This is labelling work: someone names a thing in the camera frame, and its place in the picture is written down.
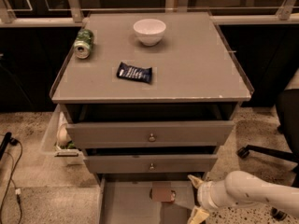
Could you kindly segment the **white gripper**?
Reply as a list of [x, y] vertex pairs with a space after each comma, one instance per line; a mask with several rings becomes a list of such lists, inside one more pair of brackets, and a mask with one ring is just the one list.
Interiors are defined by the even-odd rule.
[[220, 209], [211, 196], [213, 182], [204, 182], [201, 178], [194, 175], [188, 175], [188, 178], [192, 182], [192, 185], [197, 189], [197, 201], [201, 207], [195, 206], [192, 209], [187, 224], [203, 224], [209, 217], [208, 211], [212, 212]]

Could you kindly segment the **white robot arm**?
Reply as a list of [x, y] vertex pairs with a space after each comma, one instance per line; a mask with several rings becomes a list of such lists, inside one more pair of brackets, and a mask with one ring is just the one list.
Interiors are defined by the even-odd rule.
[[211, 212], [222, 208], [249, 208], [258, 203], [299, 218], [299, 188], [265, 182], [243, 171], [233, 171], [220, 181], [188, 178], [197, 189], [199, 205], [192, 209], [187, 224], [202, 224]]

